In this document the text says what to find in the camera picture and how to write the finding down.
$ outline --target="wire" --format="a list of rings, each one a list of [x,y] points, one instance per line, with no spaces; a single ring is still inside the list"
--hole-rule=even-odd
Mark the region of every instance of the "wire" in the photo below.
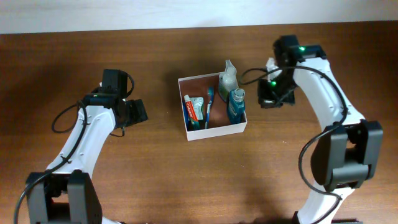
[[[249,69],[249,70],[246,70],[246,71],[240,76],[238,82],[239,82],[239,84],[241,84],[241,85],[248,85],[248,84],[254,83],[254,82],[256,82],[256,81],[258,81],[258,80],[260,80],[260,79],[262,79],[262,78],[264,78],[264,77],[266,77],[266,76],[268,76],[269,74],[272,74],[272,73],[274,73],[274,72],[281,71],[281,70],[282,70],[282,71],[286,71],[286,70],[292,70],[292,69],[309,70],[309,71],[311,71],[311,72],[314,72],[314,73],[319,74],[322,78],[326,79],[326,80],[330,83],[330,85],[331,85],[331,86],[333,87],[333,89],[336,91],[336,93],[337,93],[337,95],[338,95],[338,97],[339,97],[339,99],[340,99],[340,101],[341,101],[341,104],[343,105],[343,112],[342,112],[343,117],[342,117],[337,123],[333,124],[333,127],[332,127],[331,129],[324,130],[324,131],[322,131],[320,134],[318,134],[318,135],[316,135],[315,137],[311,138],[311,140],[309,140],[309,142],[307,142],[307,143],[304,145],[304,147],[302,148],[302,150],[301,150],[301,152],[300,152],[300,155],[299,155],[299,157],[298,157],[298,170],[299,170],[299,172],[300,172],[300,176],[301,176],[301,178],[303,179],[304,183],[305,183],[311,190],[313,190],[313,191],[315,191],[315,192],[317,192],[317,193],[319,193],[319,194],[336,197],[336,202],[333,204],[333,206],[332,206],[324,215],[322,215],[317,221],[315,221],[314,223],[312,223],[312,224],[317,224],[317,223],[320,223],[321,221],[323,221],[328,215],[330,215],[331,213],[333,213],[333,211],[338,207],[338,205],[339,205],[340,201],[342,200],[342,198],[341,198],[340,195],[338,195],[338,194],[331,193],[331,192],[324,192],[324,191],[322,191],[322,190],[319,190],[319,189],[315,188],[315,187],[308,181],[308,179],[305,177],[304,171],[303,171],[303,157],[304,157],[304,154],[305,154],[305,152],[307,151],[307,149],[308,149],[315,141],[319,140],[320,138],[322,138],[323,136],[325,136],[325,135],[327,135],[327,134],[330,134],[330,133],[333,132],[336,128],[338,128],[340,125],[342,125],[342,124],[344,123],[345,119],[347,118],[348,107],[347,107],[347,104],[346,104],[345,99],[344,99],[344,97],[343,97],[343,94],[340,92],[340,89],[336,86],[336,84],[334,83],[334,81],[333,81],[331,78],[329,78],[329,76],[327,76],[325,73],[323,73],[323,72],[321,72],[321,71],[319,71],[319,70],[317,70],[317,69],[314,69],[314,68],[305,67],[305,66],[299,66],[299,65],[296,65],[296,66],[288,66],[288,67],[280,67],[280,68],[273,69],[273,70],[271,70],[271,71],[269,71],[269,72],[268,72],[267,69],[265,69],[265,68],[251,68],[251,69]],[[265,72],[265,74],[261,75],[260,77],[258,77],[258,78],[256,78],[256,79],[253,79],[253,80],[251,80],[251,81],[242,82],[243,77],[244,77],[247,73],[249,73],[249,72],[251,72],[251,71],[255,71],[255,70]]]
[[[71,130],[75,127],[78,114],[76,115],[76,120],[75,120],[75,122],[73,123],[73,125],[72,125],[70,128],[68,128],[68,129],[66,129],[66,130],[63,130],[63,131],[55,130],[55,123],[58,121],[58,119],[59,119],[64,113],[66,113],[68,110],[74,108],[75,106],[77,106],[77,104],[70,105],[68,108],[66,108],[65,110],[63,110],[61,113],[59,113],[59,114],[55,117],[55,119],[53,120],[53,122],[52,122],[52,124],[51,124],[51,130],[52,130],[53,132],[59,133],[59,134],[67,133],[67,132],[71,131]]]
[[[128,73],[126,73],[126,74],[127,74],[127,77],[129,77],[130,82],[131,82],[131,89],[130,89],[130,91],[127,92],[127,95],[126,95],[126,98],[127,98],[127,97],[129,97],[131,95],[131,93],[132,93],[132,91],[134,89],[134,80],[132,79],[131,75],[129,75]]]
[[[65,165],[68,160],[72,157],[73,153],[75,153],[77,147],[79,146],[79,143],[81,141],[81,139],[83,138],[84,132],[86,130],[87,127],[87,110],[85,108],[85,105],[83,104],[83,102],[81,100],[77,101],[76,106],[78,106],[78,108],[80,107],[83,110],[83,114],[84,114],[84,121],[83,121],[83,127],[80,131],[80,134],[76,140],[75,145],[73,146],[72,150],[69,152],[69,154],[65,157],[62,158],[62,162],[59,163],[58,165],[56,165],[55,167],[53,167],[52,169],[46,170],[44,172],[44,174],[42,176],[40,176],[38,179],[36,179],[34,182],[30,183],[22,192],[21,196],[18,199],[17,205],[15,207],[14,210],[14,224],[18,224],[18,214],[19,214],[19,209],[21,207],[21,204],[24,200],[24,197],[33,189],[33,187],[35,185],[37,185],[38,183],[40,183],[41,181],[43,181],[44,179],[46,179],[48,176],[50,176],[54,171],[56,171],[57,169],[61,168],[63,165]]]
[[[122,129],[122,135],[120,135],[120,136],[118,136],[117,134],[112,134],[112,133],[110,133],[109,135],[110,136],[113,136],[113,137],[123,137],[124,136],[124,134],[125,134],[125,132],[124,132],[124,127],[121,127],[121,129]]]

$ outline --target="white wall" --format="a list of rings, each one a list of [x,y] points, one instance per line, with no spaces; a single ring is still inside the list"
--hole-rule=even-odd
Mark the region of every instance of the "white wall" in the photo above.
[[[398,0],[0,0],[0,34],[398,20]]]

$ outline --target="clear plastic bottle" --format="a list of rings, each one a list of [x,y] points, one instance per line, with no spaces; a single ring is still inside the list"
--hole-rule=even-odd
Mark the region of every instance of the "clear plastic bottle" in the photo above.
[[[225,61],[225,71],[221,72],[218,80],[218,94],[221,99],[227,102],[228,93],[231,90],[239,88],[236,80],[236,68],[232,65],[230,60]]]
[[[244,90],[237,88],[230,91],[226,113],[231,124],[239,124],[242,121],[244,110]]]

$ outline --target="toothpaste tube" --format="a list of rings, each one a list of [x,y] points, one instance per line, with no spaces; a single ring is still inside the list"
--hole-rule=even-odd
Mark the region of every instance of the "toothpaste tube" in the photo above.
[[[188,112],[192,127],[194,130],[199,130],[200,124],[199,124],[197,114],[195,113],[195,110],[193,109],[192,101],[188,95],[184,96],[184,100],[185,100],[185,106],[187,107],[187,112]]]
[[[203,97],[191,97],[190,100],[192,102],[193,110],[198,118],[198,121],[203,120]]]

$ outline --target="toiletries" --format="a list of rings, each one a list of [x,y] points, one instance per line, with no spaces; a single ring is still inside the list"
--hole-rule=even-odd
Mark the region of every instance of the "toiletries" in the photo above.
[[[231,124],[239,124],[241,122],[244,109],[244,90],[237,88],[230,91],[226,112]]]
[[[187,107],[187,112],[189,115],[189,120],[191,121],[192,128],[194,130],[199,130],[200,129],[199,120],[197,118],[195,111],[193,110],[192,101],[188,95],[184,96],[184,100],[185,100],[185,106]]]
[[[236,80],[236,68],[232,65],[230,60],[225,61],[225,71],[221,72],[218,78],[218,94],[221,99],[227,102],[228,93],[238,87]]]
[[[207,89],[207,97],[209,98],[209,103],[207,104],[207,115],[206,115],[205,129],[207,129],[209,119],[210,119],[210,108],[211,108],[211,104],[213,103],[213,98],[214,98],[214,88],[213,87],[209,87],[209,89]]]
[[[203,101],[203,97],[191,97],[191,102],[193,105],[193,110],[197,115],[198,121],[203,120],[203,105],[205,102]]]
[[[187,106],[184,104],[183,107],[183,113],[184,113],[184,120],[185,120],[185,127],[187,127],[187,130],[189,129],[189,115],[187,112]]]

